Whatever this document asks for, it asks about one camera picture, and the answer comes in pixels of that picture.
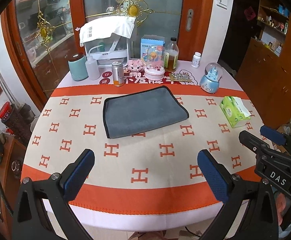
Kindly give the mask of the purple and grey towel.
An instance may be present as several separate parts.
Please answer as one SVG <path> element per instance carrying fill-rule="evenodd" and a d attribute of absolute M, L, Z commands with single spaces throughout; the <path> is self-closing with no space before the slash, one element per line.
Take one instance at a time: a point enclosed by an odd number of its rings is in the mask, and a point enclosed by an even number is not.
<path fill-rule="evenodd" d="M 188 111 L 167 86 L 108 98 L 103 106 L 103 124 L 109 139 L 152 131 L 188 118 Z"/>

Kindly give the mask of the green tissue pack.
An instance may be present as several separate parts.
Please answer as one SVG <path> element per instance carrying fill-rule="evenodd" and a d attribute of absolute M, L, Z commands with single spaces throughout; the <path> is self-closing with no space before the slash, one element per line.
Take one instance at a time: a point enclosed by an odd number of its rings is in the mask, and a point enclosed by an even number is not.
<path fill-rule="evenodd" d="M 250 112 L 239 97 L 225 96 L 220 102 L 220 108 L 232 128 L 245 126 L 251 119 Z"/>

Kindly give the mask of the wooden shelf cabinet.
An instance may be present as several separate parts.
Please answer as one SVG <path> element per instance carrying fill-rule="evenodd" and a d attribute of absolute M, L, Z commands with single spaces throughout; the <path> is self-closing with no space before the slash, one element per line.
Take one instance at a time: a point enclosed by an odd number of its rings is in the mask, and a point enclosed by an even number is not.
<path fill-rule="evenodd" d="M 235 77 L 263 123 L 291 121 L 291 13 L 280 0 L 260 0 L 253 35 Z"/>

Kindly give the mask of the blue snow globe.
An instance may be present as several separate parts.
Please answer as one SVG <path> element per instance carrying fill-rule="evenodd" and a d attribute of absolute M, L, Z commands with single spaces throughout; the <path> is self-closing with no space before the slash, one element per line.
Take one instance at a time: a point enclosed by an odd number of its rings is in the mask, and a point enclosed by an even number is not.
<path fill-rule="evenodd" d="M 216 62 L 207 64 L 205 74 L 200 81 L 201 89 L 207 93 L 215 94 L 219 88 L 223 73 L 224 71 L 220 64 Z"/>

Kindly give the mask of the red lidded jar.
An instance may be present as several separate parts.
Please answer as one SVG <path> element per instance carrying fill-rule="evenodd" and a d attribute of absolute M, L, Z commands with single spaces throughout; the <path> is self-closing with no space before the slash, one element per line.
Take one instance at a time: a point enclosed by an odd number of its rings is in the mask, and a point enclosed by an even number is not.
<path fill-rule="evenodd" d="M 12 112 L 13 112 L 12 104 L 9 101 L 5 102 L 0 109 L 0 119 L 1 120 L 7 119 Z"/>

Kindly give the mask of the blister pill pack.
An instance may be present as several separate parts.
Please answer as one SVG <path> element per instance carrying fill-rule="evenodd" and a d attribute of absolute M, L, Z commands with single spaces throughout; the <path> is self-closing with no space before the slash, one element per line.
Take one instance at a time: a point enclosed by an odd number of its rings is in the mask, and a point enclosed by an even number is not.
<path fill-rule="evenodd" d="M 169 74 L 171 81 L 176 82 L 192 82 L 189 74 L 183 74 L 183 73 L 170 73 Z"/>

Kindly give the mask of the white pill bottle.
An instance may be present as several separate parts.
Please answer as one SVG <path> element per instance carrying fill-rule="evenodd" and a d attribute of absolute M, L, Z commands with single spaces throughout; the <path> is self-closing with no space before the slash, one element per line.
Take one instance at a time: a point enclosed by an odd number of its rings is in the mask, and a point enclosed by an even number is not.
<path fill-rule="evenodd" d="M 193 55 L 192 67 L 198 68 L 200 66 L 200 61 L 201 61 L 201 53 L 196 51 Z"/>

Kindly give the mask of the orange white H blanket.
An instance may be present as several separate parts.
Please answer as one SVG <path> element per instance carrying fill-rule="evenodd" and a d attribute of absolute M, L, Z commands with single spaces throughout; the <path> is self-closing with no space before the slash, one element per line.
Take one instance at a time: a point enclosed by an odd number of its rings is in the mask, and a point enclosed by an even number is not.
<path fill-rule="evenodd" d="M 215 96 L 199 87 L 169 85 L 188 111 L 182 122 L 128 137 L 109 139 L 103 125 L 104 101 L 150 89 L 128 84 L 63 87 L 45 105 L 27 147 L 22 177 L 47 179 L 63 171 L 83 150 L 96 162 L 73 205 L 120 215 L 162 215 L 216 203 L 197 165 L 208 150 L 231 173 L 258 181 L 256 156 L 238 139 L 241 131 L 259 136 L 263 121 L 242 91 L 221 89 Z M 245 126 L 232 128 L 220 108 L 225 96 L 242 99 L 251 114 Z"/>

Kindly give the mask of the glass bottle amber liquid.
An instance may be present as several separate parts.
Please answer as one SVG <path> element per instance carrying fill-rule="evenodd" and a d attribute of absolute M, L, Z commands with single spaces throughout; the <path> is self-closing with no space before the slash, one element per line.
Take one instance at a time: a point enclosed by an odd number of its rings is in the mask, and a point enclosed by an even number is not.
<path fill-rule="evenodd" d="M 170 43 L 165 48 L 164 68 L 167 72 L 174 72 L 176 70 L 178 55 L 177 38 L 172 37 Z"/>

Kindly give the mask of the pink dome music box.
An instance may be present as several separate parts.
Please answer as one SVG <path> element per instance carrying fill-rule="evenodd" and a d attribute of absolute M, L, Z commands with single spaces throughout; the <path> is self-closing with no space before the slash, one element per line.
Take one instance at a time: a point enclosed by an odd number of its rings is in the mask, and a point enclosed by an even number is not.
<path fill-rule="evenodd" d="M 163 46 L 162 54 L 157 51 L 159 47 L 152 46 L 148 49 L 148 57 L 144 67 L 144 75 L 148 80 L 161 81 L 164 77 L 164 56 L 165 48 Z"/>

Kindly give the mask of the teal cylindrical container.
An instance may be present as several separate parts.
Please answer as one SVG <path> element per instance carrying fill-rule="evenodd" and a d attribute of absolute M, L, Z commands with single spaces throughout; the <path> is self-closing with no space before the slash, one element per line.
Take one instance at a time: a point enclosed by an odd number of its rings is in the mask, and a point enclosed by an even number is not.
<path fill-rule="evenodd" d="M 83 53 L 73 54 L 68 61 L 71 77 L 74 81 L 82 81 L 88 78 L 86 70 L 86 56 Z"/>

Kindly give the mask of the silver orange can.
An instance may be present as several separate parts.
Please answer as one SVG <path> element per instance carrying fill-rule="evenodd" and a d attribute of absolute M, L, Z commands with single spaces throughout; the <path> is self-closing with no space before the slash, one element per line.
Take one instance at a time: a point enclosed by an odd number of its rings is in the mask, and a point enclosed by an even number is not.
<path fill-rule="evenodd" d="M 124 85 L 124 67 L 121 61 L 112 63 L 113 84 L 116 87 Z"/>

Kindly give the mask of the pink block figure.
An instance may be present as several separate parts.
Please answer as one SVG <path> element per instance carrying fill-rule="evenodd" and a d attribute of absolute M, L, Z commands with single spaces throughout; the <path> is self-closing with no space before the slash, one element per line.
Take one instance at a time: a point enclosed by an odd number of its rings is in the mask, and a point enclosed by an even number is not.
<path fill-rule="evenodd" d="M 129 60 L 127 66 L 130 72 L 139 73 L 144 70 L 145 63 L 141 59 Z"/>

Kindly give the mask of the white appliance with cloth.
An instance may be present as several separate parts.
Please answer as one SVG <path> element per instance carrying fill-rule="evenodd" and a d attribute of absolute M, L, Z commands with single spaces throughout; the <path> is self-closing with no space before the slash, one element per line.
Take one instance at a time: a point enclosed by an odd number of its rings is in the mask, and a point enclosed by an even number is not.
<path fill-rule="evenodd" d="M 99 68 L 110 68 L 114 61 L 126 66 L 135 21 L 131 16 L 106 16 L 86 23 L 79 31 L 86 56 L 93 56 Z"/>

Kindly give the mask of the wooden glass door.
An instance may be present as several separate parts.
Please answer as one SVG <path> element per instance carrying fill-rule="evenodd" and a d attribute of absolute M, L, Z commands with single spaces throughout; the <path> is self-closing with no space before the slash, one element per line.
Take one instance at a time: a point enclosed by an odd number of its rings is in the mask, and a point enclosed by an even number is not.
<path fill-rule="evenodd" d="M 42 107 L 69 71 L 76 53 L 106 51 L 107 41 L 83 44 L 80 29 L 102 19 L 116 23 L 134 18 L 129 40 L 117 38 L 113 57 L 128 50 L 141 56 L 145 35 L 177 39 L 179 59 L 202 51 L 213 0 L 12 0 L 1 14 L 3 38 L 13 67 L 26 92 Z"/>

